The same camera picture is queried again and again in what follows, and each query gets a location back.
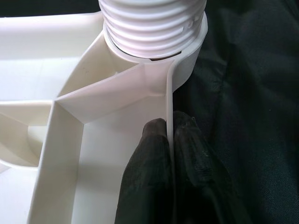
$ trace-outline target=white plastic part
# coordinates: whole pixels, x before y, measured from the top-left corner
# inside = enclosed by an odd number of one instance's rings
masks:
[[[0,100],[55,99],[102,27],[102,13],[0,18]]]
[[[28,224],[111,224],[121,177],[143,126],[167,119],[207,32],[176,56],[151,61],[120,51],[106,26],[82,56],[50,113]]]
[[[165,58],[198,36],[206,0],[99,0],[107,31],[122,51]]]
[[[52,101],[0,102],[0,164],[37,169]]]
[[[1,224],[26,223],[36,174],[37,172],[32,170],[8,167],[0,172]]]

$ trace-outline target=plastic compartment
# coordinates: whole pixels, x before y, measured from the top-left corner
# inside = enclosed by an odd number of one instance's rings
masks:
[[[100,12],[0,18],[0,100],[55,99],[102,26]]]
[[[0,163],[37,169],[52,101],[0,102]]]
[[[146,122],[167,119],[207,32],[181,54],[151,61],[121,52],[105,29],[85,52],[50,113],[28,224],[113,223],[122,173]]]
[[[48,100],[57,97],[102,26],[101,12],[0,18],[0,223],[26,223]],[[36,115],[41,120],[31,119]]]
[[[0,222],[24,224],[28,217],[37,171],[0,164]]]

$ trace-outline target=black fabric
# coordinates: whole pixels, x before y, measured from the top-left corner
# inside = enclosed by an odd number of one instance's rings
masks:
[[[173,180],[166,122],[147,123],[124,171],[115,224],[171,224]]]
[[[116,224],[252,224],[230,176],[196,122],[175,112],[173,187],[166,122],[147,123],[124,171]]]
[[[299,223],[299,11],[208,1],[209,31],[174,109],[196,118],[253,223]]]
[[[178,224],[252,224],[195,120],[182,112],[173,120]]]
[[[94,13],[97,0],[0,0],[0,17]]]

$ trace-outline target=ribbed cylinder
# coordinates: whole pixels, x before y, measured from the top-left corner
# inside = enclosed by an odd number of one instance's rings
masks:
[[[206,0],[99,0],[107,31],[122,51],[164,58],[197,37]]]

